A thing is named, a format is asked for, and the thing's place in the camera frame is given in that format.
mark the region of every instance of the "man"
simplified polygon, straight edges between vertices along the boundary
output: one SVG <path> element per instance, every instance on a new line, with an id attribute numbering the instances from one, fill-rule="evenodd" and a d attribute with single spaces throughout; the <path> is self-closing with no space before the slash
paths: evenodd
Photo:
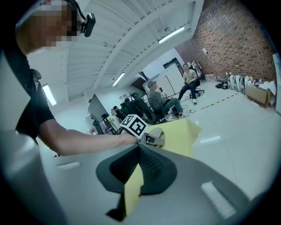
<path id="1" fill-rule="evenodd" d="M 38 136 L 50 149 L 64 156 L 137 143 L 136 138 L 128 133 L 92 136 L 75 130 L 67 130 L 55 120 L 41 85 L 36 88 L 33 82 L 26 56 L 42 47 L 54 46 L 56 41 L 61 41 L 63 37 L 69 39 L 71 36 L 77 35 L 81 21 L 77 9 L 73 9 L 66 1 L 45 0 L 37 2 L 37 9 L 15 29 L 19 18 L 34 2 L 19 1 L 16 3 L 16 7 L 11 4 L 11 7 L 7 8 L 7 10 L 16 8 L 16 13 L 11 12 L 11 20 L 7 24 L 8 30 L 4 36 L 6 39 L 1 43 L 1 46 L 4 47 L 0 48 L 0 53 L 4 51 L 12 71 L 31 98 L 16 130 L 34 140 Z"/>
<path id="2" fill-rule="evenodd" d="M 196 72 L 192 69 L 189 69 L 187 64 L 184 64 L 184 85 L 182 87 L 182 89 L 180 90 L 180 95 L 179 95 L 179 100 L 181 100 L 181 98 L 183 97 L 184 93 L 187 90 L 191 91 L 191 95 L 192 95 L 192 101 L 193 104 L 196 105 L 197 101 L 196 101 L 196 80 L 197 80 L 197 75 Z"/>
<path id="3" fill-rule="evenodd" d="M 185 118 L 188 115 L 183 114 L 183 109 L 180 105 L 180 101 L 177 98 L 172 98 L 169 101 L 164 101 L 163 98 L 161 97 L 161 94 L 156 91 L 157 86 L 156 86 L 156 81 L 148 81 L 148 88 L 150 89 L 148 92 L 148 102 L 150 104 L 150 107 L 155 111 L 155 110 L 160 110 L 161 106 L 164 106 L 165 109 L 170 109 L 173 106 L 176 107 L 179 117 L 180 118 Z"/>

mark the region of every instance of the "gray cap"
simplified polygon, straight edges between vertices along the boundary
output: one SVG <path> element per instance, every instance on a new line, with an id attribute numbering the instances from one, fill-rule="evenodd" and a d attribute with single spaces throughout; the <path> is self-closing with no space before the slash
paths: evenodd
<path id="1" fill-rule="evenodd" d="M 148 88 L 151 88 L 153 84 L 155 84 L 156 81 L 150 80 L 148 81 Z"/>

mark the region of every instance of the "cardboard box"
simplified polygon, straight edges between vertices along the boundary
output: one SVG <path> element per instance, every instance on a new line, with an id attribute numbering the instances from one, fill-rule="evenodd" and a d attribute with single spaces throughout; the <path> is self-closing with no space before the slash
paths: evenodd
<path id="1" fill-rule="evenodd" d="M 264 90 L 259 87 L 251 87 L 247 86 L 245 87 L 245 94 L 248 96 L 248 98 L 259 104 L 260 106 L 267 108 L 270 106 L 271 101 L 271 91 L 270 90 Z"/>

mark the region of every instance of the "shoe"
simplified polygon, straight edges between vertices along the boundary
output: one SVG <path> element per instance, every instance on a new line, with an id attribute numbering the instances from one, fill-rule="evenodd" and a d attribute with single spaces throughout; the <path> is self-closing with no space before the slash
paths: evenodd
<path id="1" fill-rule="evenodd" d="M 171 117 L 171 115 L 165 115 L 165 119 L 168 120 Z"/>
<path id="2" fill-rule="evenodd" d="M 186 118 L 186 117 L 188 117 L 189 116 L 189 114 L 188 113 L 183 113 L 181 116 L 178 116 L 179 118 Z"/>

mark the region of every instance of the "jeans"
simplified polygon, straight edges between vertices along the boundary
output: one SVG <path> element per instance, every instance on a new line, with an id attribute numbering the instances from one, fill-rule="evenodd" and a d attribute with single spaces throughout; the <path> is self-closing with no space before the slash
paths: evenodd
<path id="1" fill-rule="evenodd" d="M 177 99 L 177 98 L 172 98 L 170 101 L 168 101 L 166 103 L 166 105 L 164 106 L 166 109 L 170 109 L 172 108 L 173 106 L 176 107 L 178 113 L 181 113 L 183 111 L 183 109 L 181 108 L 181 105 L 180 105 L 180 101 Z"/>
<path id="2" fill-rule="evenodd" d="M 196 98 L 195 92 L 196 92 L 196 82 L 192 82 L 191 84 L 185 84 L 184 87 L 180 90 L 179 100 L 183 97 L 184 93 L 187 90 L 191 91 L 192 99 Z"/>

